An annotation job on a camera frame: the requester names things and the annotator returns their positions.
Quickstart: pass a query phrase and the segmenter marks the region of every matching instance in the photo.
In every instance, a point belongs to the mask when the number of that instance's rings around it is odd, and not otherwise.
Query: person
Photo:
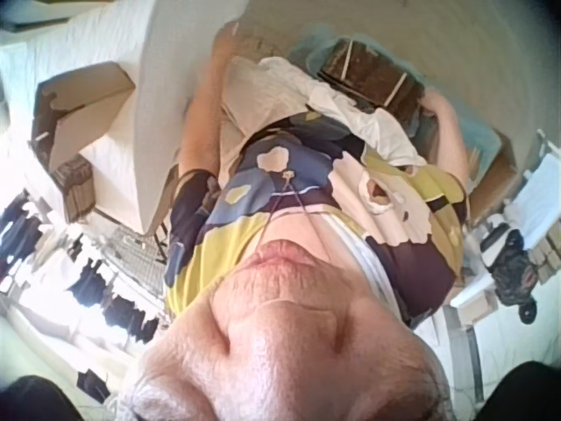
[[[436,166],[394,168],[317,112],[245,144],[220,189],[221,92],[236,24],[188,108],[171,213],[177,315],[127,376],[136,419],[451,417],[437,357],[412,330],[458,277],[467,162],[435,90]]]

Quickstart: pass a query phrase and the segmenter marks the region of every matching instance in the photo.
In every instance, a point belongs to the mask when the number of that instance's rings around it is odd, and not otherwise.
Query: brown box
[[[495,132],[501,139],[501,150],[470,195],[472,225],[499,211],[503,201],[512,198],[522,184],[522,174],[516,168],[510,139],[500,132]]]
[[[42,166],[52,172],[101,138],[134,88],[129,76],[112,61],[40,83],[31,145]]]

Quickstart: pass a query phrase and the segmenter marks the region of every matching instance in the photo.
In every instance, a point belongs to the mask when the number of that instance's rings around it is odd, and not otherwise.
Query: floral shirt
[[[294,191],[286,189],[287,174]],[[223,190],[204,170],[182,177],[165,276],[172,311],[234,268],[272,212],[302,212],[298,198],[372,248],[406,324],[418,325],[443,304],[462,261],[467,201],[458,181],[431,165],[392,167],[346,126],[308,112],[253,135]]]

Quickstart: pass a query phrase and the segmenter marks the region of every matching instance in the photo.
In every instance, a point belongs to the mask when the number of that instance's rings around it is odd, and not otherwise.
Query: mouth
[[[316,258],[293,241],[277,239],[260,246],[239,270],[287,265],[315,266]]]

